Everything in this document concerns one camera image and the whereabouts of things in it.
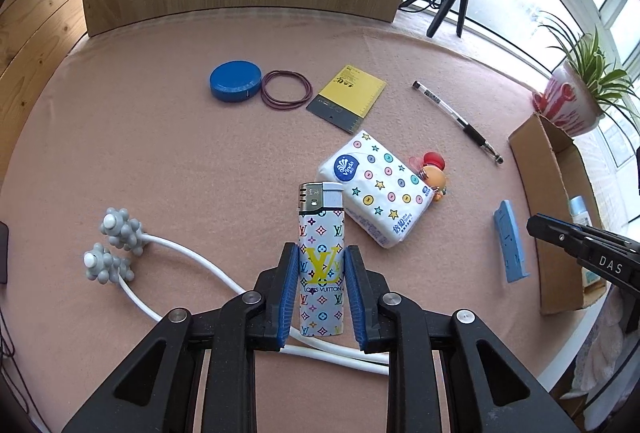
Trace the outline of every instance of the blue round container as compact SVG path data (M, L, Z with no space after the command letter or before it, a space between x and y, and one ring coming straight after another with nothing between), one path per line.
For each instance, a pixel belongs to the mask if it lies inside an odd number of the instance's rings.
M237 103L254 96L262 85L262 72L249 61L228 61L209 76L212 95L227 103Z

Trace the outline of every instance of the rubber band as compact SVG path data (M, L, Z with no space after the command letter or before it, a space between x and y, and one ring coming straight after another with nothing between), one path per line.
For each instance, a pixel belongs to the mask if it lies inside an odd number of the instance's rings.
M305 96L297 101L283 101L271 96L267 91L267 83L276 76L289 76L299 79L305 86ZM300 108L300 106L305 105L306 102L311 99L311 96L313 94L314 89L311 86L309 80L305 76L297 72L292 72L290 70L272 70L262 77L262 88L260 89L260 96L262 97L264 104L273 108L274 110L293 110L294 108Z

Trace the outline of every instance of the metal screw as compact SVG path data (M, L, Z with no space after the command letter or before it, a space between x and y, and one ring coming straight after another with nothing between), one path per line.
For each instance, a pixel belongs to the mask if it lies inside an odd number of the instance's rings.
M187 319L187 311L184 308L174 308L169 312L169 321L171 323L181 323Z
M461 323L468 325L469 323L473 323L476 320L476 315L471 312L471 310L459 310L456 314L456 318Z
M398 305L402 301L402 298L395 292L387 292L385 295L383 295L382 301L387 305Z
M255 290L250 290L242 294L242 301L244 301L247 305L253 305L254 303L259 302L261 299L262 296Z

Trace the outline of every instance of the potted plant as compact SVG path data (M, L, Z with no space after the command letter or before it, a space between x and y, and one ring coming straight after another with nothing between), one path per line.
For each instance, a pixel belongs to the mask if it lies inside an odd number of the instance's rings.
M533 95L536 111L571 137L595 129L609 107L618 110L637 130L631 117L635 112L623 104L622 96L638 96L626 71L605 62L598 31L578 38L560 18L545 14L549 18L540 25L558 42L550 48L564 52L565 59L552 73L544 94Z

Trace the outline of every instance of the lighter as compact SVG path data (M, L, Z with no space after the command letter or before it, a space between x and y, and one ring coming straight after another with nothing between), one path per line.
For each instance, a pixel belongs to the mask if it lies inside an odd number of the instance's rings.
M344 209L342 184L300 185L300 331L337 336L344 323Z

